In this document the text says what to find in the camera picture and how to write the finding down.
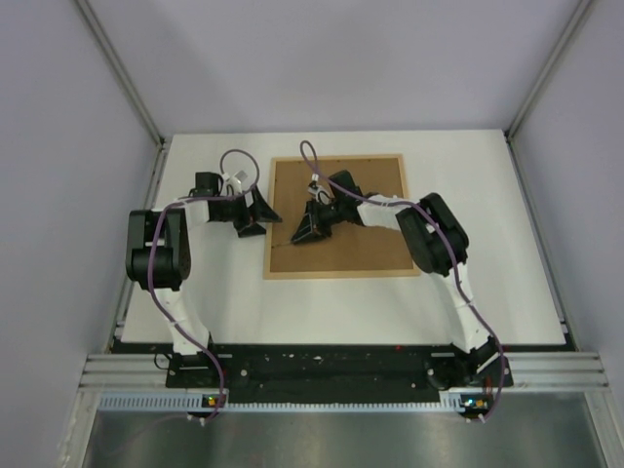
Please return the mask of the light wooden picture frame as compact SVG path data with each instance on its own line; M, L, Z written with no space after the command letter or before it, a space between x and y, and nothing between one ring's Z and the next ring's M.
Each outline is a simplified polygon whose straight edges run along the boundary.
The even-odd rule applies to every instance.
M409 195L403 155L325 156L321 172L331 176L347 170L362 192L406 198ZM289 242L300 224L312 171L303 159L276 157L271 161L268 202L283 221L269 224L263 278L266 280L337 279L417 276L419 269L400 232L342 222L325 240L273 248Z

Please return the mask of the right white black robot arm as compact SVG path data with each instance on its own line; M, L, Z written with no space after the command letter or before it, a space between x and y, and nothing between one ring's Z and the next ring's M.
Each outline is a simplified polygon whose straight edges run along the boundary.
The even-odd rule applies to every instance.
M326 178L327 191L312 176L301 223L291 236L295 245L332 235L332 227L350 222L402 234L415 265L439 280L450 305L448 333L455 348L450 362L427 366L427 378L439 389L455 386L504 387L507 361L499 338L477 310L468 277L469 238L444 199L430 193L417 202L377 193L363 194L347 171Z

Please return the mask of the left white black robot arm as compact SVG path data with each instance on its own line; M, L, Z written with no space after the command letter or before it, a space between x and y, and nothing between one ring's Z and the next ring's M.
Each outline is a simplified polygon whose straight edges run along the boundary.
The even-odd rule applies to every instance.
M184 295L191 273L190 232L209 222L231 223L238 237L264 235L266 223L282 221L254 182L243 187L243 171L199 172L186 197L161 211L129 214L126 271L129 279L150 293L173 339L170 372L187 370L200 386L220 378L221 364L211 350L212 337L196 308Z

